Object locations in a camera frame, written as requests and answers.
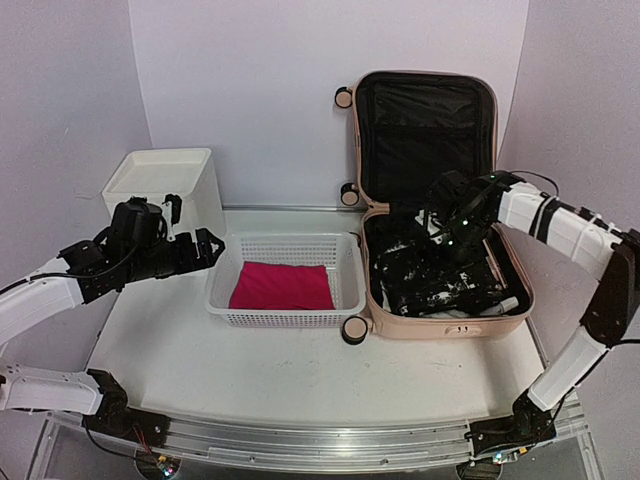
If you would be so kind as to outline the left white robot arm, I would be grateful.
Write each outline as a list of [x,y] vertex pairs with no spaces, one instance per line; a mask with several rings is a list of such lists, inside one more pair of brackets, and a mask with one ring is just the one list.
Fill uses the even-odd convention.
[[[225,250],[224,241],[205,227],[174,233],[181,210],[182,200],[174,194],[167,195],[162,205],[132,197],[116,206],[110,224],[94,238],[60,250],[40,268],[2,288],[2,343],[129,284],[214,267]],[[127,400],[105,371],[1,364],[3,410],[94,415],[110,435],[123,437],[134,428],[134,415],[109,396]]]

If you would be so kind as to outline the black white patterned garment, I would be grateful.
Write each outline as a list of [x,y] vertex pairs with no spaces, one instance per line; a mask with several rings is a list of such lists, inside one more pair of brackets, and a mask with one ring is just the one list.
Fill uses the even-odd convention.
[[459,265],[438,245],[416,240],[382,248],[374,257],[373,273],[385,310],[404,317],[469,309],[477,296],[496,286],[486,261]]

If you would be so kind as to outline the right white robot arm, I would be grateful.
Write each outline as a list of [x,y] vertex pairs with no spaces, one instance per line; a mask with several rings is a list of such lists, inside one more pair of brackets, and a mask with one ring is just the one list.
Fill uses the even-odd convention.
[[632,343],[627,332],[639,308],[639,233],[571,206],[516,172],[473,179],[447,172],[431,185],[428,202],[438,215],[437,237],[457,256],[497,225],[525,234],[525,245],[534,249],[529,266],[544,247],[553,252],[535,270],[542,297],[534,316],[545,337],[560,334],[557,354],[526,390],[525,405],[503,423],[510,441],[524,443],[542,427],[541,412],[556,406],[609,351]]

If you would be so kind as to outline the white perforated plastic basket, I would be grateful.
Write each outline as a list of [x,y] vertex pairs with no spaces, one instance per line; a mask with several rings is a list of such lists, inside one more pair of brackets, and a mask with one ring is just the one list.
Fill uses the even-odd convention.
[[351,233],[234,233],[208,274],[204,305],[248,328],[331,328],[366,306]]

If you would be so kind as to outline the magenta garment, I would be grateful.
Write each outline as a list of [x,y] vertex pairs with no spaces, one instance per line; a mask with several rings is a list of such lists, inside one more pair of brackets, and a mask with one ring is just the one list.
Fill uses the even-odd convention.
[[229,307],[285,311],[335,309],[324,266],[259,262],[243,264]]

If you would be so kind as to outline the pink hard-shell suitcase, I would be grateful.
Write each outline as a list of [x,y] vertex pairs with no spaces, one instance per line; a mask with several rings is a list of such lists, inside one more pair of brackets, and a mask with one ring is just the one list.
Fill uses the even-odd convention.
[[507,180],[495,168],[497,102],[463,75],[378,71],[334,95],[353,115],[357,179],[346,205],[366,204],[359,246],[366,308],[343,340],[498,337],[534,296],[496,220]]

